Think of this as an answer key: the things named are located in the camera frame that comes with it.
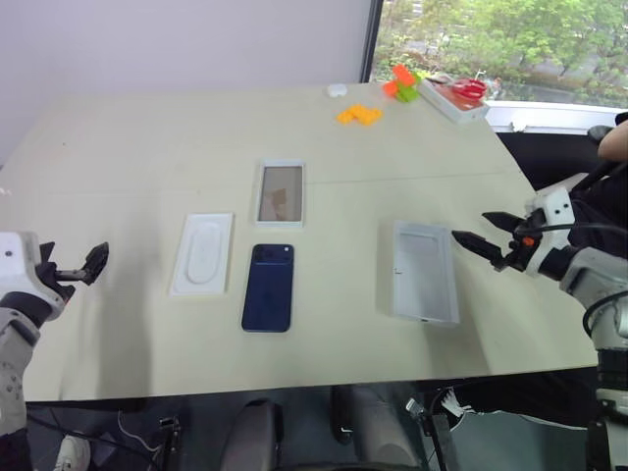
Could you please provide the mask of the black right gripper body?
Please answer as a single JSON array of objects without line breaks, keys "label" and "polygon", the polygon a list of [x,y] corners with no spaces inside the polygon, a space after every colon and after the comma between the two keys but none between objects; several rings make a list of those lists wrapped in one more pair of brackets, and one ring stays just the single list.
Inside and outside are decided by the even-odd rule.
[{"label": "black right gripper body", "polygon": [[515,216],[515,232],[511,235],[508,243],[510,251],[503,255],[503,260],[493,267],[502,271],[505,268],[513,268],[519,272],[524,272],[532,256],[540,245],[540,234],[533,232],[534,226],[531,219],[523,219]]}]

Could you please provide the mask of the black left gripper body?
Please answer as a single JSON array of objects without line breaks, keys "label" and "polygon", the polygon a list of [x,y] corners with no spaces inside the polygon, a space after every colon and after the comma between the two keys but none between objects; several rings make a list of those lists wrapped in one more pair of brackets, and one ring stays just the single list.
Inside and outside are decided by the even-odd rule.
[{"label": "black left gripper body", "polygon": [[57,264],[47,259],[43,259],[36,266],[38,279],[48,288],[51,288],[61,301],[69,301],[75,291],[74,283],[93,283],[93,268],[85,263],[80,269],[59,270]]}]

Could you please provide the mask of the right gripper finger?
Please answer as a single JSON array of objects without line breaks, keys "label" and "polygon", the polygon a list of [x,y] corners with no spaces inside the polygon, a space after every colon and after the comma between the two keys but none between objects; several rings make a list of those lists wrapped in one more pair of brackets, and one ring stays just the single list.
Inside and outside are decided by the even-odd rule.
[{"label": "right gripper finger", "polygon": [[503,211],[484,212],[482,216],[496,228],[509,234],[515,232],[515,216]]},{"label": "right gripper finger", "polygon": [[484,237],[466,231],[452,231],[451,234],[463,248],[484,258],[492,265],[499,264],[503,260],[500,247]]}]

